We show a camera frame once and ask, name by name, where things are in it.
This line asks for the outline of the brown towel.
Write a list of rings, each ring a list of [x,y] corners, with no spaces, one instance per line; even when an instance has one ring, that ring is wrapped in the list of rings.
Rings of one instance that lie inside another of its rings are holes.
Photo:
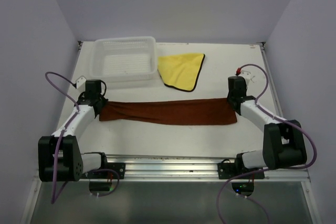
[[[109,101],[99,121],[131,120],[164,125],[204,126],[237,123],[227,99],[197,99],[164,102]]]

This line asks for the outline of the yellow towel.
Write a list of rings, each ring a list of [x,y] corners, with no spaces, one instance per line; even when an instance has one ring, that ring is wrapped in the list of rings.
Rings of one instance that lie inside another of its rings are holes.
[[[204,60],[203,53],[160,56],[157,70],[165,86],[183,92],[193,92]]]

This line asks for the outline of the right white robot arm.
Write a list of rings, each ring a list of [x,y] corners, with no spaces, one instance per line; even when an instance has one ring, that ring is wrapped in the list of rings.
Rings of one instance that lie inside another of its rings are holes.
[[[305,164],[307,152],[303,134],[298,130],[300,123],[272,115],[255,103],[254,96],[246,93],[245,78],[228,78],[229,105],[263,133],[262,149],[237,154],[234,165],[236,176],[246,178],[256,168],[275,170]]]

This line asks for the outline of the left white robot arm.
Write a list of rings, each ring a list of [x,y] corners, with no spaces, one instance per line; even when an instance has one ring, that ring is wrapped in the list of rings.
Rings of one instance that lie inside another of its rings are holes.
[[[109,165],[103,152],[80,151],[78,141],[107,104],[101,80],[87,80],[85,90],[65,123],[38,141],[38,169],[42,182],[77,182],[85,173],[104,178]]]

